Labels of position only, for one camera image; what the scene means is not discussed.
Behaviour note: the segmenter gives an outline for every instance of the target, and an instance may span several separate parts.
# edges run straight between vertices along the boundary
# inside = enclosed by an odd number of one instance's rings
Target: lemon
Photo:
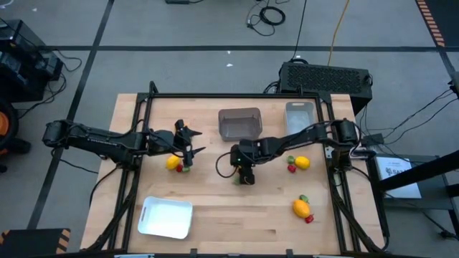
[[[166,168],[169,170],[175,169],[180,164],[180,158],[177,156],[170,156],[166,161]]]
[[[297,166],[299,169],[307,169],[310,165],[311,162],[306,157],[299,156],[295,159],[295,166]]]
[[[302,200],[293,201],[293,212],[295,212],[296,216],[299,216],[303,219],[311,215],[311,209],[309,208],[309,204]]]

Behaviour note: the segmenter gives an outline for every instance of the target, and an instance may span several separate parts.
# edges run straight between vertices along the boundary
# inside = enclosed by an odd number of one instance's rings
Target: yellow cable
[[[349,5],[350,1],[351,0],[346,1],[346,5],[344,6],[343,12],[341,13],[341,17],[339,17],[338,24],[336,25],[335,33],[333,33],[333,40],[331,41],[330,54],[328,55],[327,66],[330,66],[331,53],[333,53],[333,46],[335,45],[336,34],[338,34],[339,25],[341,25],[341,21],[343,20],[344,13],[346,13],[347,6]]]

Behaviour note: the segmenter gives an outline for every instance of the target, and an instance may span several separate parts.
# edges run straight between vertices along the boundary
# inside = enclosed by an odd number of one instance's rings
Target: concrete floor
[[[0,9],[3,19],[23,19],[46,44],[89,46],[98,31],[108,0],[23,0]],[[309,0],[300,37],[301,46],[329,46],[344,0]],[[163,1],[115,0],[101,46],[294,46],[302,1],[280,8],[286,22],[272,37],[261,37],[245,26],[252,6],[248,0],[205,0],[181,6]],[[269,29],[260,25],[260,29]],[[336,40],[337,46],[433,47],[434,42],[413,0],[353,0]],[[7,156],[9,172],[0,175],[0,231],[25,229],[51,161],[41,143],[44,125],[67,117],[89,51],[66,51],[83,59],[76,72],[65,73],[67,89],[48,105],[21,120],[19,135],[33,144],[25,156]],[[328,52],[299,52],[312,64],[325,65]],[[116,95],[145,92],[154,80],[160,92],[262,92],[277,79],[291,51],[98,51],[93,60],[75,121],[108,128]],[[448,53],[459,69],[459,53]],[[66,61],[73,67],[72,61]],[[448,73],[437,52],[334,52],[331,65],[368,69],[374,76],[373,100],[368,106],[369,128],[396,125],[447,89]],[[443,102],[435,103],[408,126],[426,120]],[[19,106],[27,107],[30,103]],[[459,129],[456,102],[430,123],[407,133],[392,146],[398,153],[444,155],[455,151]],[[81,150],[66,150],[64,159],[98,170],[99,159]],[[448,178],[456,183],[458,174]],[[77,251],[85,226],[88,199],[96,175],[61,163],[39,220],[39,228],[69,227],[70,251]],[[452,229],[448,213],[431,211]],[[389,209],[389,251],[424,257],[459,257],[459,244],[442,240],[438,230],[418,211]]]

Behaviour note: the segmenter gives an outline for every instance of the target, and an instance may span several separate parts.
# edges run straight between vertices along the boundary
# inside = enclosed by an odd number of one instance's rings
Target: wooden tabletop
[[[130,128],[135,100],[136,95],[118,96],[110,130],[126,132]],[[332,100],[337,119],[354,120],[348,95],[332,95]],[[285,136],[285,104],[294,101],[308,100],[154,99],[150,128],[173,131],[176,120],[183,118],[192,130],[203,133],[193,138],[194,148],[205,146],[206,149],[196,155],[189,173],[167,171],[165,164],[168,155],[143,158],[128,251],[189,253],[190,249],[197,248],[200,254],[285,254],[286,249],[293,249],[295,254],[339,254],[322,145],[314,144],[288,151],[282,157],[256,166],[253,169],[256,177],[254,186],[236,186],[232,178],[221,178],[214,168],[217,157],[228,152],[235,144],[222,141],[219,135],[219,110],[259,108],[263,126],[260,137],[282,137]],[[308,157],[311,167],[306,171],[289,173],[286,163],[289,155]],[[353,165],[366,171],[363,161],[354,161]],[[99,179],[113,167],[111,161],[103,161]],[[219,169],[222,173],[232,172],[229,157],[220,161]],[[91,245],[113,217],[120,175],[120,171],[114,173],[96,190],[82,248]],[[355,217],[374,242],[382,247],[384,241],[371,186],[358,173],[349,171],[347,176]],[[306,224],[293,213],[292,202],[301,194],[309,198],[315,218],[311,224]],[[185,239],[138,233],[143,200],[148,196],[190,201],[193,204],[191,228]],[[124,221],[120,223],[117,247],[120,247],[124,224]],[[347,248],[352,250],[347,225],[344,219]]]

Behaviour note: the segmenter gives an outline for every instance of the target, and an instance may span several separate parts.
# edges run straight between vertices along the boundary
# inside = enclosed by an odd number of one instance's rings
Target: red cherry
[[[296,171],[296,167],[294,165],[288,165],[287,169],[291,172],[291,173],[295,173]]]
[[[307,224],[311,223],[313,220],[314,220],[314,215],[312,215],[312,214],[309,215],[309,217],[307,217],[307,218],[305,219],[305,221],[306,221]]]
[[[180,173],[184,169],[184,167],[181,164],[179,164],[175,169],[177,172]]]

